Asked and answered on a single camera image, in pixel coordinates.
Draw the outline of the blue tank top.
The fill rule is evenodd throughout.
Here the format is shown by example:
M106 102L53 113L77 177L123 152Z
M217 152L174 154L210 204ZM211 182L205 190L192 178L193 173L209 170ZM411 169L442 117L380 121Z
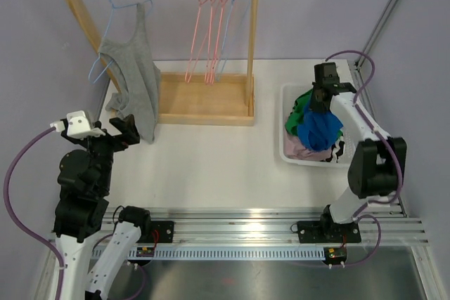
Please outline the blue tank top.
M342 122L331 112L314 112L310 102L303 109L303 122L297 125L297 137L308 150L328 150L341 137Z

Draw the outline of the green tank top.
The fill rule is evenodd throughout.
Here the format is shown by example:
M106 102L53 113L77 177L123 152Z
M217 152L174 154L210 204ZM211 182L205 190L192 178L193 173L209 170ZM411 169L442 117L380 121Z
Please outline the green tank top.
M300 95L294 102L291 113L285 122L285 129L290 135L297 136L297 125L303 122L303 109L310 102L312 90Z

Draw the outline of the grey tank top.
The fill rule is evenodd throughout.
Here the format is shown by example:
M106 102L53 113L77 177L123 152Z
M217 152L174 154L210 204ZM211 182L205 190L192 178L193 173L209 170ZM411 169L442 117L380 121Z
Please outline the grey tank top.
M153 143L159 117L161 71L153 61L143 4L136 6L136 24L131 38L126 42L104 38L98 52L109 64L119 86L105 109L114 111L120 119L133 115L141 139Z

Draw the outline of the black white striped tank top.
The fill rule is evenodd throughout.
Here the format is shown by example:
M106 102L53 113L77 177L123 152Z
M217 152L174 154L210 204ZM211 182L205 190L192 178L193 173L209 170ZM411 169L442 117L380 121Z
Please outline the black white striped tank top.
M345 153L345 141L343 138L336 140L330 149L330 156L323 159L322 162L326 163L339 163L342 156Z

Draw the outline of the mauve pink tank top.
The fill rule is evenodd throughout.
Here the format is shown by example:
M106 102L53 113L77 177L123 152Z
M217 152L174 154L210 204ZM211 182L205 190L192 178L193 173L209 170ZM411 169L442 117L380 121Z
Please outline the mauve pink tank top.
M314 151L307 149L297 136L285 133L283 136L283 153L290 159L320 162L331 157L331 149Z

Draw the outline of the light blue wire hanger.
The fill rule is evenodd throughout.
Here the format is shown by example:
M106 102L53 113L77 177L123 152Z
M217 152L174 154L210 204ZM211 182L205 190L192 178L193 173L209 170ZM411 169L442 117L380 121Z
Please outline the light blue wire hanger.
M237 0L231 0L229 11L226 17L225 22L225 29L222 39L222 45L221 50L219 54L219 59L217 61L217 67L214 73L214 79L216 81L219 81L222 77L222 74L224 73L224 68L226 63L228 62L231 49L233 47L234 41L236 40L236 33L234 34L233 38L231 38L230 31L231 31L231 25L233 23L233 14L235 12Z

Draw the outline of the pink wire hanger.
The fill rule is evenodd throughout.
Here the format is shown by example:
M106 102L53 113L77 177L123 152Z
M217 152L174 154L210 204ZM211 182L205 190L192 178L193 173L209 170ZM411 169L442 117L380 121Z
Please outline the pink wire hanger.
M211 66L211 77L210 79L213 81L211 84L214 83L215 79L214 79L214 73L217 67L217 61L219 59L219 54L220 54L220 50L221 50L221 45L222 45L222 39L223 39L223 34L224 34L224 29L225 29L225 22L226 22L226 17L229 11L229 6L230 6L231 0L221 0L221 2L218 4L218 9L215 13L215 18L214 18L214 23L217 22L217 35L216 35L216 39L215 39L215 44L214 44L214 50L211 49L211 53L212 53L212 66Z

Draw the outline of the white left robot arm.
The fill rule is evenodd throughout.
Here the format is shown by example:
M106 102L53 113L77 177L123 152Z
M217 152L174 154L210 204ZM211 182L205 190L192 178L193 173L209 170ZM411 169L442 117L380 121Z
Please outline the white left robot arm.
M54 299L107 299L131 247L145 242L152 233L148 210L125 207L100 259L89 267L108 208L114 154L140 142L133 115L109 122L119 134L110 135L83 110L51 124L64 139L79 146L59 164L60 197L53 225L58 253L52 281Z

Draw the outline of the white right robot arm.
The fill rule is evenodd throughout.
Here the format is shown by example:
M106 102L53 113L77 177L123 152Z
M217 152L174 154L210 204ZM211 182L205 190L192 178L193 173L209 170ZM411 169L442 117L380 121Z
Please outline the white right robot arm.
M347 172L348 187L311 227L300 226L299 239L310 243L359 243L358 221L370 204L397 199L403 186L406 141L393 138L370 117L352 84L342 83L335 63L314 67L311 108L330 112L354 141L355 151Z

